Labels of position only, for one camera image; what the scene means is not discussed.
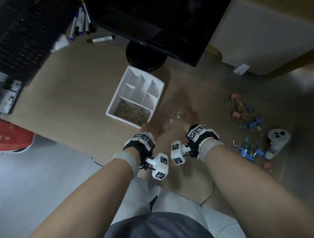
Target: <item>white pants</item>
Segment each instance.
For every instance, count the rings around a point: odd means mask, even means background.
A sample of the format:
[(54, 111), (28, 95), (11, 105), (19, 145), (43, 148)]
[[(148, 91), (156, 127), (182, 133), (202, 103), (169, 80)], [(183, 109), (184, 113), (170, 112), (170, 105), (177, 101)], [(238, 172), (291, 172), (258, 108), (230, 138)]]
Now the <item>white pants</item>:
[(226, 233), (229, 228), (232, 228), (232, 237), (245, 237), (234, 218), (210, 208), (200, 207), (200, 204), (159, 186), (148, 188), (148, 182), (141, 178), (132, 180), (112, 224), (138, 215), (150, 214), (149, 202), (156, 196), (158, 198), (152, 213), (172, 212), (186, 215), (204, 226), (214, 237), (221, 237), (221, 232)]

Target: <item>person's right hand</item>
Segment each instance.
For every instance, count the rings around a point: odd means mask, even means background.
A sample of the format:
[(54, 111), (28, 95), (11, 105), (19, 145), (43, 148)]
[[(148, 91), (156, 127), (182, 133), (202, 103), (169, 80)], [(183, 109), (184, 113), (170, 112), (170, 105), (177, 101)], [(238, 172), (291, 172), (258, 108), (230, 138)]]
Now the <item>person's right hand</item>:
[(192, 111), (191, 109), (185, 109), (183, 111), (183, 116), (180, 121), (184, 131), (186, 132), (188, 132), (191, 126), (200, 123), (197, 112)]

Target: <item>white organizer tray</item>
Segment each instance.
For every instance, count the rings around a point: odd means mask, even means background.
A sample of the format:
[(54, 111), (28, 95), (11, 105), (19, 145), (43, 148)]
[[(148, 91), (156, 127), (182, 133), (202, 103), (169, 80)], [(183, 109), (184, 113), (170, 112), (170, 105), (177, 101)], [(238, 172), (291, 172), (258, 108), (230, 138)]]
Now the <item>white organizer tray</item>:
[(139, 125), (114, 115), (120, 101), (123, 99), (149, 110), (151, 112), (149, 122), (156, 110), (164, 85), (164, 82), (155, 76), (128, 66), (109, 104), (106, 115), (141, 128)]

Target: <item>forearm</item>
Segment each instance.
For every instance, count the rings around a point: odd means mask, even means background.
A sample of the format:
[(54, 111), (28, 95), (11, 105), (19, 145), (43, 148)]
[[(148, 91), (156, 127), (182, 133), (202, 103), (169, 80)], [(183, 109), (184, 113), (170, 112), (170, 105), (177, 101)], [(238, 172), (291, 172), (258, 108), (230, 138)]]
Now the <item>forearm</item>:
[[(134, 148), (126, 150), (139, 160)], [(122, 159), (113, 159), (67, 197), (32, 238), (104, 237), (132, 179), (131, 166)]]
[(312, 237), (313, 214), (265, 171), (223, 145), (205, 163), (248, 237)]

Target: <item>person's left arm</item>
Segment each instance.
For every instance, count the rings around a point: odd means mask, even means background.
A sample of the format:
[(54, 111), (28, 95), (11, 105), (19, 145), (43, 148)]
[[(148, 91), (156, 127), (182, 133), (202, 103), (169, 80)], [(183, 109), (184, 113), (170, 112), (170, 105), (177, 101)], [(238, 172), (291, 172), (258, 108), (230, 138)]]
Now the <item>person's left arm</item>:
[[(148, 123), (142, 132), (158, 137)], [(139, 165), (134, 147), (126, 148)], [(31, 238), (104, 237), (133, 179), (133, 170), (123, 159), (115, 158), (72, 192), (33, 232)]]

